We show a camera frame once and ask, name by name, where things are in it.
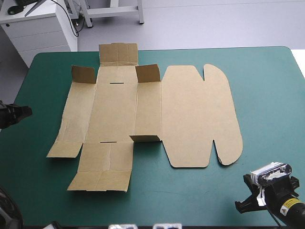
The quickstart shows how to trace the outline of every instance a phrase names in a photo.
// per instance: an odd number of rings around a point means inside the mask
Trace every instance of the green table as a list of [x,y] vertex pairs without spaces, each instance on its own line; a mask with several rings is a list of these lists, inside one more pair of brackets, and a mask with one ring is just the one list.
[[288,48],[139,51],[139,64],[212,63],[227,75],[244,140],[238,161],[224,167],[212,150],[207,168],[174,169],[162,143],[134,148],[127,193],[66,191],[76,159],[46,158],[57,136],[71,84],[71,65],[99,67],[97,52],[35,57],[16,103],[33,115],[0,133],[0,185],[18,203],[26,225],[275,225],[267,212],[240,215],[235,200],[250,195],[243,175],[272,161],[292,165],[305,199],[305,80]]

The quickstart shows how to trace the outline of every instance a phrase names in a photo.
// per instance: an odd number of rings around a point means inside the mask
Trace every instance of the white tile floor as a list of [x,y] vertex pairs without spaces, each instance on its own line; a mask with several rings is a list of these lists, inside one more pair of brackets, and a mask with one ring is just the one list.
[[[121,0],[120,5],[135,5]],[[88,0],[91,8],[107,1]],[[140,50],[283,45],[305,49],[305,0],[143,0],[137,16],[93,19],[80,33],[79,51],[98,44],[136,42]],[[27,68],[0,30],[0,99],[13,102]]]

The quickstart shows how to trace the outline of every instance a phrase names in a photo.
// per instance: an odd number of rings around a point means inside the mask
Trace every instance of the black cable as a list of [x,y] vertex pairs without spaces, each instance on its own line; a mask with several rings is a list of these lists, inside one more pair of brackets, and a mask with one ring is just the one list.
[[72,21],[70,20],[70,17],[69,17],[69,15],[68,15],[67,11],[63,8],[63,6],[60,5],[58,2],[56,2],[56,1],[54,1],[54,0],[51,0],[51,1],[54,2],[54,3],[56,3],[57,5],[59,5],[59,6],[62,8],[62,10],[66,13],[67,18],[68,18],[69,23],[70,23],[71,30],[72,30],[72,32],[73,32],[73,35],[76,36],[76,37],[78,37],[78,36],[79,36],[79,32],[82,30],[82,28],[83,28],[83,26],[84,26],[85,19],[84,19],[84,21],[83,21],[83,23],[82,23],[81,30],[77,31],[77,29],[76,29],[75,26],[73,25]]
[[274,219],[274,221],[276,222],[276,224],[278,225],[279,229],[282,229],[282,225],[280,224],[280,222],[276,219],[276,217],[274,216],[274,214],[270,211],[270,209],[268,208],[268,206],[266,205],[267,211],[269,212],[270,216]]
[[85,20],[86,20],[86,19],[85,19],[85,17],[84,17],[84,19],[83,19],[83,21],[82,21],[81,29],[78,30],[77,33],[79,33],[80,31],[82,31],[82,29],[84,28]]

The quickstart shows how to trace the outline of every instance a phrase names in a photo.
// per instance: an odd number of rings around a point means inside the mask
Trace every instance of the flattened cardboard box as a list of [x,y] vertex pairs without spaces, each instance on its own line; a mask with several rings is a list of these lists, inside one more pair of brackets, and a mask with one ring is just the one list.
[[133,141],[162,140],[173,167],[206,167],[213,141],[222,164],[241,155],[231,90],[220,69],[206,64],[203,81],[194,66],[169,66],[161,82],[158,66],[137,66],[137,45],[123,43],[100,45],[100,61],[96,83],[93,69],[72,67],[74,82],[48,154],[76,157],[83,145],[68,190],[127,191]]

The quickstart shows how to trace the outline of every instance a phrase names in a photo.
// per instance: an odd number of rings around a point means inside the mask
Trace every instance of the yellow label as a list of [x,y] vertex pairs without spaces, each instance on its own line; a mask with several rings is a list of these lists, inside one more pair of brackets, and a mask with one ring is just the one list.
[[287,200],[283,206],[285,206],[286,208],[290,209],[293,205],[297,204],[297,203],[302,203],[300,200],[298,200],[297,198],[292,198]]

